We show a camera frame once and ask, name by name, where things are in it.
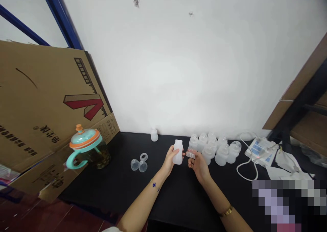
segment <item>white plastic bottle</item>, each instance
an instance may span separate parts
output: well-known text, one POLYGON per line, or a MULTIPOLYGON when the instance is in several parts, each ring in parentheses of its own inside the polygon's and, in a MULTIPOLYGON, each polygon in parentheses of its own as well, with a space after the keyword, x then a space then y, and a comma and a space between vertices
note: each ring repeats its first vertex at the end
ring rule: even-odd
POLYGON ((236 157, 238 157, 239 152, 241 151, 241 143, 239 141, 234 141, 229 146, 229 154, 227 157, 227 163, 233 164, 236 161, 236 157))
POLYGON ((174 150, 179 149, 180 151, 173 157, 173 163, 180 165, 183 161, 183 141, 182 140, 175 140, 174 150))
POLYGON ((217 141, 216 134, 214 132, 208 133, 208 142, 210 140, 216 140, 217 141))
POLYGON ((204 148, 202 151, 202 156, 205 159, 205 162, 207 163, 207 165, 210 165, 211 157, 212 157, 212 152, 211 152, 210 148, 204 148))
POLYGON ((157 132, 157 130, 155 128, 151 128, 150 134, 151 134, 151 140, 153 142, 156 142, 158 140, 158 132, 157 132))
POLYGON ((194 133, 190 138, 189 146, 187 149, 197 150, 198 147, 198 136, 194 133))
POLYGON ((217 150, 219 150, 219 147, 222 145, 227 144, 227 138, 225 136, 219 137, 217 141, 217 150))
POLYGON ((207 145, 212 147, 212 149, 211 149, 212 154, 213 154, 213 156, 211 157, 211 159, 212 159, 212 158, 215 157, 215 153, 217 152, 217 139, 214 138, 214 139, 210 139, 210 140, 208 140, 207 145))
POLYGON ((198 152, 202 153, 202 150, 206 144, 207 144, 207 135, 205 133, 201 133, 198 141, 198 152))
POLYGON ((219 166, 226 165, 226 160, 229 154, 229 145, 221 145, 217 150, 217 154, 215 156, 215 161, 219 166))

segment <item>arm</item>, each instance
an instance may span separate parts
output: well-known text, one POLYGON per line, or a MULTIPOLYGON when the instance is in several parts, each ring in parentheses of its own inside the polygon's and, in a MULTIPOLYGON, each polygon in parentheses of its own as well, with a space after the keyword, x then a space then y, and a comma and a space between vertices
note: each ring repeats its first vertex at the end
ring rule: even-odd
MULTIPOLYGON (((195 154, 195 159, 188 159, 188 167, 192 168, 195 175, 209 196, 212 204, 214 205, 218 213, 224 213, 230 207, 230 203, 226 196, 211 178, 209 168, 199 152, 193 152, 195 154)), ((220 217, 227 232, 250 232, 252 229, 244 221, 241 215, 233 208, 232 212, 225 216, 220 217)))
POLYGON ((171 173, 174 166, 172 159, 180 151, 178 149, 173 151, 173 149, 174 146, 172 145, 166 154, 165 161, 160 170, 153 177, 152 181, 139 194, 132 205, 127 209, 117 225, 119 230, 124 232, 142 230, 147 218, 149 217, 152 206, 159 194, 158 188, 161 189, 166 178, 171 173))

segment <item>white shirt sleeve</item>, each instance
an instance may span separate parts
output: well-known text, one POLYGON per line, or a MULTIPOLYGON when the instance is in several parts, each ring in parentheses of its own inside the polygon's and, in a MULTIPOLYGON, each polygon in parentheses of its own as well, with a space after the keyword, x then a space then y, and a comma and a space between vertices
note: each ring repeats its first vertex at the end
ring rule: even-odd
POLYGON ((108 229, 103 230, 102 232, 121 232, 117 227, 110 227, 108 229))

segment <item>cardboard box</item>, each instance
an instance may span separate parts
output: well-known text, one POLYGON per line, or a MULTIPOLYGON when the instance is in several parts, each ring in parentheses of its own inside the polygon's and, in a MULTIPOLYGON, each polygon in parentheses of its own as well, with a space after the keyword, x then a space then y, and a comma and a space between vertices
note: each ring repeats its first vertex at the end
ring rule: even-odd
POLYGON ((119 127, 89 54, 0 41, 0 163, 10 185, 54 200, 83 170, 66 170, 76 124, 108 143, 119 127))
MULTIPOLYGON (((293 100, 300 94, 322 63, 327 59, 327 34, 311 54, 303 68, 290 84, 263 129, 273 129, 283 117, 293 100)), ((327 93, 316 103, 316 106, 327 109, 327 93)), ((327 117, 309 112, 290 132, 290 135, 309 146, 314 151, 327 156, 327 117)))
MULTIPOLYGON (((120 131, 113 113, 91 128, 101 132, 106 144, 120 131)), ((39 193, 39 197, 48 202, 54 201, 87 166, 77 170, 65 168, 65 162, 72 152, 66 145, 17 178, 10 186, 30 195, 39 193)))

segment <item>cup handle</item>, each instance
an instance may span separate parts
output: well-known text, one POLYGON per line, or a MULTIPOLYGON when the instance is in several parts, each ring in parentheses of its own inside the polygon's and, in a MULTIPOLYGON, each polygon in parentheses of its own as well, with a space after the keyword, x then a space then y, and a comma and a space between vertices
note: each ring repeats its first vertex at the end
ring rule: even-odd
POLYGON ((88 162, 88 161, 82 161, 79 165, 77 166, 74 166, 74 159, 76 158, 76 156, 79 154, 80 152, 79 151, 74 151, 73 153, 71 153, 71 155, 68 157, 67 159, 67 162, 66 162, 66 165, 69 169, 79 169, 83 166, 85 166, 85 164, 88 162))

